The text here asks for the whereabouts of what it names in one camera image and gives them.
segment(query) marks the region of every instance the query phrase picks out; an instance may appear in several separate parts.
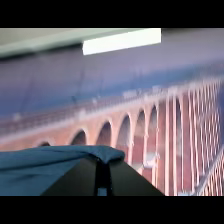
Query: ceiling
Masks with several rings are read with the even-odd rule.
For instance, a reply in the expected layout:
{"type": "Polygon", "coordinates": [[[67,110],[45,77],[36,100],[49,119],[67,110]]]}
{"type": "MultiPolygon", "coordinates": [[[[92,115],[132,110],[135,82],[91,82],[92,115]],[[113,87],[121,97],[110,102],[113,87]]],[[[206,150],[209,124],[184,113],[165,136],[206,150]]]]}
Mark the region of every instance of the ceiling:
{"type": "Polygon", "coordinates": [[[0,28],[0,57],[45,50],[141,28],[0,28]]]}

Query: rectangular white light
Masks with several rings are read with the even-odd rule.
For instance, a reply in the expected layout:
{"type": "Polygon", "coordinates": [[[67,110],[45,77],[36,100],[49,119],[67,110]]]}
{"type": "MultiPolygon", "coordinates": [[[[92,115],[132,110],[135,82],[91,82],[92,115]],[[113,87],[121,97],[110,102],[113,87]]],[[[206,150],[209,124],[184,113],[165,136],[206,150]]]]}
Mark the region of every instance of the rectangular white light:
{"type": "Polygon", "coordinates": [[[157,43],[161,43],[161,28],[142,29],[86,40],[83,43],[83,54],[97,54],[157,43]]]}

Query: viaduct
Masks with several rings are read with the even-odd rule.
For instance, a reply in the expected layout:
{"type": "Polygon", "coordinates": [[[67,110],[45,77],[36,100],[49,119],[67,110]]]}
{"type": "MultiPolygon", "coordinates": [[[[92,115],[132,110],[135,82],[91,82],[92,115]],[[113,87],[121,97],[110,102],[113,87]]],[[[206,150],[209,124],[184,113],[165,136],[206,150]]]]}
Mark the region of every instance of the viaduct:
{"type": "Polygon", "coordinates": [[[165,195],[221,196],[221,78],[130,91],[0,122],[0,151],[108,145],[165,195]]]}

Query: fluorescent light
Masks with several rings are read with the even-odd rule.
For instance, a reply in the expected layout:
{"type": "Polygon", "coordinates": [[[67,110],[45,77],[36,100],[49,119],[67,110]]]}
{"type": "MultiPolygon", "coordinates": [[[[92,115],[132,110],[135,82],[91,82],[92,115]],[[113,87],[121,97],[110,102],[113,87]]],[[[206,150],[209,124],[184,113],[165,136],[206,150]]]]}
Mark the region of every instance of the fluorescent light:
{"type": "Polygon", "coordinates": [[[86,40],[83,43],[83,54],[96,54],[157,43],[161,43],[161,28],[142,29],[86,40]]]}

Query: ceiling light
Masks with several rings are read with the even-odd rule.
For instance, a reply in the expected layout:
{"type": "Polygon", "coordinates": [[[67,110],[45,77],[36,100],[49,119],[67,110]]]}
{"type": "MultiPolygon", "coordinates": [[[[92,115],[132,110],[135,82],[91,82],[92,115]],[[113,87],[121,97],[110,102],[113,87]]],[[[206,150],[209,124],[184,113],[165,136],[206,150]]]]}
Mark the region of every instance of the ceiling light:
{"type": "Polygon", "coordinates": [[[83,43],[83,54],[90,55],[157,43],[161,43],[161,28],[142,29],[86,40],[83,43]]]}

